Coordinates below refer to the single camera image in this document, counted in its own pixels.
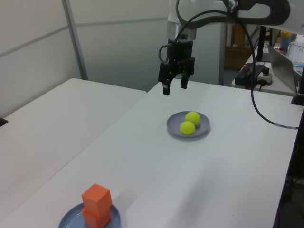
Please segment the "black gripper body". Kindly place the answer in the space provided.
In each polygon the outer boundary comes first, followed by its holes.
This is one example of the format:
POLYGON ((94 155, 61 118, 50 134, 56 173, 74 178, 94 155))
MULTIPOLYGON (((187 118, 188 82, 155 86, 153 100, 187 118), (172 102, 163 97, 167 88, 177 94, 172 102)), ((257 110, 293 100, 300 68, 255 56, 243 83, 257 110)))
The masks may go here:
POLYGON ((194 58, 192 55, 193 41, 181 41, 174 42, 174 40, 168 39, 167 47, 167 63, 181 62, 187 64, 193 64, 194 58))

